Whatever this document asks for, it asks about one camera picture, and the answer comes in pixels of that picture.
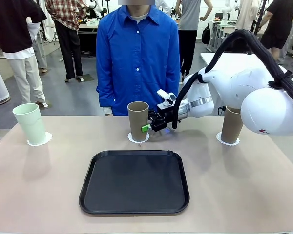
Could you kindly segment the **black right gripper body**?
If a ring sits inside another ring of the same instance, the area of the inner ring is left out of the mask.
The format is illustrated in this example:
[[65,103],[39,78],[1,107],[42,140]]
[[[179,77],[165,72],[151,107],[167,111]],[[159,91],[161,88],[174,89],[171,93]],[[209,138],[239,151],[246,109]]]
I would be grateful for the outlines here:
[[160,116],[159,124],[157,125],[158,129],[164,129],[167,127],[169,123],[173,129],[177,129],[178,123],[174,122],[175,120],[175,106],[165,106],[164,104],[160,103],[157,105],[158,114]]

